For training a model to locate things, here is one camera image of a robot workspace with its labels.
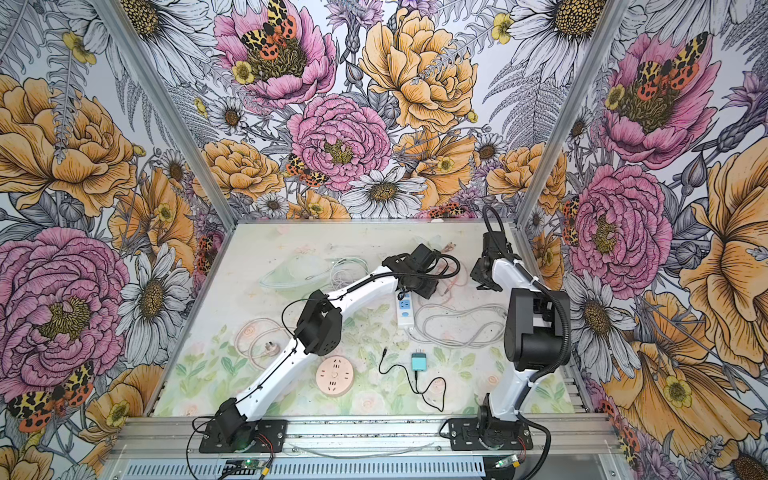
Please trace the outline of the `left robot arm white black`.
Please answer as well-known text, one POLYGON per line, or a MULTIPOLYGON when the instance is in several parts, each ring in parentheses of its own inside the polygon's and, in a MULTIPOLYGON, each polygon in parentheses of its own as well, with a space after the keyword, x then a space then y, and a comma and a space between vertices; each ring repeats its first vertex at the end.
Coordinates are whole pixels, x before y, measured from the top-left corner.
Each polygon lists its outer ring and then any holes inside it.
POLYGON ((420 244, 410 253, 386 257, 380 267, 344 288, 330 293, 316 290, 301 299, 303 309, 286 347, 256 380, 224 401, 208 419, 199 451, 213 454, 248 449, 275 399, 310 362, 338 347, 347 317, 374 300, 394 294, 413 293, 429 299, 441 280, 460 271, 461 263, 454 256, 420 244))

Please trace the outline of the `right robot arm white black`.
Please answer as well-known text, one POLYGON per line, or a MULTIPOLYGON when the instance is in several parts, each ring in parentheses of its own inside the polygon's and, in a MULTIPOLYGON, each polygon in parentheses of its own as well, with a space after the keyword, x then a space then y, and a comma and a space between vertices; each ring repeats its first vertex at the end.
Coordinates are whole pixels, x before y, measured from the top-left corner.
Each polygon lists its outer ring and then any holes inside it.
POLYGON ((520 437, 527 429, 522 416, 526 397, 540 380, 570 358, 569 298, 546 287, 525 267, 493 207, 484 206, 482 218, 486 227, 482 253, 470 277, 480 290, 509 296, 503 348, 511 365, 486 395, 477 429, 484 446, 502 449, 523 443, 520 437))

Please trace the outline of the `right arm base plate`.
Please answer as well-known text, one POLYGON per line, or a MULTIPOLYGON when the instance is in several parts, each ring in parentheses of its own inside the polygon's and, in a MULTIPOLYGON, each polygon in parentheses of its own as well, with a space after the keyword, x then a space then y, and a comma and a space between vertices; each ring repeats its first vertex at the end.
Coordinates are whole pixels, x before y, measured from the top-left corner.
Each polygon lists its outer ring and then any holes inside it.
POLYGON ((451 418, 446 432, 453 451, 523 451, 533 448, 532 436, 522 422, 492 419, 481 426, 477 418, 451 418))

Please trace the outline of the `white blue power strip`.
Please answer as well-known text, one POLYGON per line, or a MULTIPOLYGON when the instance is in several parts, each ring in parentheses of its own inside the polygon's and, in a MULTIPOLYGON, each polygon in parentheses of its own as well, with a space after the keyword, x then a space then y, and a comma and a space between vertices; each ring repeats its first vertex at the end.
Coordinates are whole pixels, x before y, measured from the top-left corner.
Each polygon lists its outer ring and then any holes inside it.
POLYGON ((414 325, 414 302, 410 292, 397 294, 397 326, 400 329, 408 329, 414 325))

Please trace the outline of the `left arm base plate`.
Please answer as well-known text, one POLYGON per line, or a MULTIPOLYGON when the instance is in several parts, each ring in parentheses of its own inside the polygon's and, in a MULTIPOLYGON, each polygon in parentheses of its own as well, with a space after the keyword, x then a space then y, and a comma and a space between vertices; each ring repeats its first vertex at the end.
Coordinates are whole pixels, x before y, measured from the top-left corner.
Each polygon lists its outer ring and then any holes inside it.
POLYGON ((219 423, 211 420, 205 426, 198 450, 203 454, 280 453, 287 427, 286 420, 260 420, 245 422, 226 435, 219 423))

